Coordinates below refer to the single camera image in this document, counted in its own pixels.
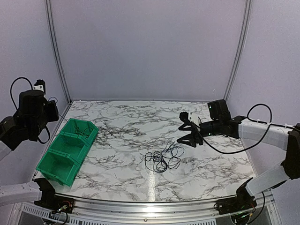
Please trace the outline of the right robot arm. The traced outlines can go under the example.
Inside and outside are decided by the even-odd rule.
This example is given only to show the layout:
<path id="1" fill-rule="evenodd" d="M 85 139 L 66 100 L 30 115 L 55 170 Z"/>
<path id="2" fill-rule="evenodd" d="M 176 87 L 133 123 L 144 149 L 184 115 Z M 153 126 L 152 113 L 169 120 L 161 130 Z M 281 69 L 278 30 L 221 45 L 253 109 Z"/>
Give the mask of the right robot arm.
<path id="1" fill-rule="evenodd" d="M 202 122 L 192 112 L 181 112 L 179 119 L 183 122 L 178 129 L 190 131 L 177 140 L 191 147 L 207 143 L 206 137 L 223 135 L 235 139 L 255 141 L 255 144 L 244 148 L 244 151 L 256 147 L 260 143 L 280 148 L 286 152 L 285 159 L 273 168 L 256 178 L 247 180 L 241 185 L 232 200 L 232 206 L 237 210 L 244 209 L 250 203 L 250 198 L 270 188 L 276 188 L 288 180 L 300 177 L 300 126 L 279 125 L 272 122 L 254 120 L 247 116 L 231 117 L 224 99 L 208 103 L 210 121 Z"/>

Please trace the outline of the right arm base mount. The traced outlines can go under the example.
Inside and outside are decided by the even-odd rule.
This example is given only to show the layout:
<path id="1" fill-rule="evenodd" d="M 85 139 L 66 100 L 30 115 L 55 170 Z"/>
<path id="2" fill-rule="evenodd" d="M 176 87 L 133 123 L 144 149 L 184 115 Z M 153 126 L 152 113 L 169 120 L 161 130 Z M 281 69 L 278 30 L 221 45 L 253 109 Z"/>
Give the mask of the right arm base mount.
<path id="1" fill-rule="evenodd" d="M 246 185 L 251 179 L 244 182 L 237 190 L 235 197 L 228 197 L 216 201 L 213 208 L 219 212 L 220 215 L 227 213 L 235 213 L 242 210 L 253 209 L 257 206 L 255 197 L 250 195 L 246 190 Z"/>

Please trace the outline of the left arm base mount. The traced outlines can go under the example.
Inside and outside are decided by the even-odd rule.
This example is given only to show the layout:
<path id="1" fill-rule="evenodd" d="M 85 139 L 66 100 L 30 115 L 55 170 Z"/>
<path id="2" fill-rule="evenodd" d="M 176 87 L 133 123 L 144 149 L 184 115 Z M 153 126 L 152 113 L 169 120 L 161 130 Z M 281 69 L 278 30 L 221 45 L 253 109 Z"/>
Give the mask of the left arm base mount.
<path id="1" fill-rule="evenodd" d="M 54 187 L 45 178 L 34 179 L 41 191 L 41 197 L 38 197 L 34 204 L 54 212 L 72 213 L 75 200 L 74 198 L 60 196 L 56 194 Z"/>

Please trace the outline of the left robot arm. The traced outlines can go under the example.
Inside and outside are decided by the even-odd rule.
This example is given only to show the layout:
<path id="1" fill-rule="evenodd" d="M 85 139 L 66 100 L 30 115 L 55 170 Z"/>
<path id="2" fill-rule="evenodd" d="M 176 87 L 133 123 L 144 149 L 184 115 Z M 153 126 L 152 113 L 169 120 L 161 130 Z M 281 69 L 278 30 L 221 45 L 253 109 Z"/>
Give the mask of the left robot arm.
<path id="1" fill-rule="evenodd" d="M 45 129 L 51 136 L 47 124 L 58 120 L 56 102 L 47 100 L 42 90 L 21 92 L 15 114 L 0 122 L 0 159 L 3 160 L 23 141 L 45 143 L 39 139 L 40 133 Z M 59 205 L 54 187 L 45 178 L 0 187 L 1 206 L 28 201 L 44 203 L 50 209 Z"/>

